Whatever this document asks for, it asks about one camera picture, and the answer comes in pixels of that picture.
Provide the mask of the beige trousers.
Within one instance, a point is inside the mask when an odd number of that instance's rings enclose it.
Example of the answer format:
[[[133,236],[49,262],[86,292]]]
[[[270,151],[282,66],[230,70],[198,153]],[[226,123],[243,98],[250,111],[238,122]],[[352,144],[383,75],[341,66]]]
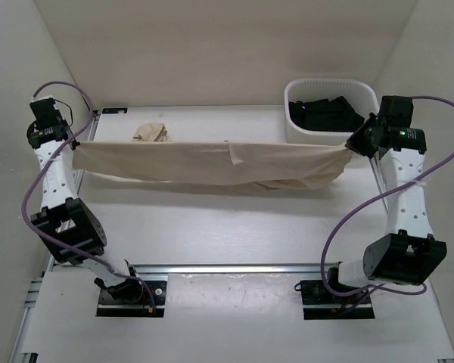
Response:
[[[338,178],[352,156],[343,145],[173,141],[164,124],[146,123],[131,141],[84,141],[73,152],[73,166],[143,182],[244,193],[313,191]]]

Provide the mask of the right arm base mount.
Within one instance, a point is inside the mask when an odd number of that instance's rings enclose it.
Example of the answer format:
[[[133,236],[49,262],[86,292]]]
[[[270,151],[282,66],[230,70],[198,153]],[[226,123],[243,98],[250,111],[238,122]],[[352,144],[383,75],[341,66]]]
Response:
[[[325,289],[321,280],[301,280],[294,285],[294,290],[301,295],[305,321],[375,318],[367,290],[350,296],[335,296]]]

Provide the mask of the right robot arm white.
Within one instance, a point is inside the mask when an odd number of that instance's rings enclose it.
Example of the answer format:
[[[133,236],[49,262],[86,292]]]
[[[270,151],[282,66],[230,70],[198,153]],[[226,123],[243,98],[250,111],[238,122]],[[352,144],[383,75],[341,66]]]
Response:
[[[387,227],[362,258],[328,270],[325,295],[333,302],[370,285],[421,285],[446,257],[446,243],[434,237],[428,220],[420,179],[427,145],[424,132],[411,127],[413,110],[409,97],[384,96],[378,113],[347,139],[349,150],[372,163]]]

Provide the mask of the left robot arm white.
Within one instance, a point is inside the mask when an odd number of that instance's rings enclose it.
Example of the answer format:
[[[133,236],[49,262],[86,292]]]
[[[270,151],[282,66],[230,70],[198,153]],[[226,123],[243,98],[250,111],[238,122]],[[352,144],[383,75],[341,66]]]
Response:
[[[104,255],[107,238],[99,220],[79,198],[73,175],[73,150],[79,142],[73,140],[55,157],[53,153],[73,133],[62,116],[59,100],[52,96],[30,103],[35,120],[27,129],[26,136],[43,169],[51,162],[42,180],[40,211],[31,215],[34,227],[97,258]],[[143,283],[134,277],[118,277],[100,262],[53,244],[41,238],[56,262],[69,263],[93,271],[95,284],[106,290],[112,299],[122,303],[136,303],[146,293]]]

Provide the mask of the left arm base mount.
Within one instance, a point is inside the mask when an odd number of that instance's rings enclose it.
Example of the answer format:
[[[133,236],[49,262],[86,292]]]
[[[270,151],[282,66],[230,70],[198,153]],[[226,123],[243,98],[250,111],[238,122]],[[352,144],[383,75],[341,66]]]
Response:
[[[165,312],[167,281],[145,281],[148,289],[137,282],[127,280],[117,287],[106,288],[100,278],[95,284],[100,288],[98,317],[114,318],[162,318]]]

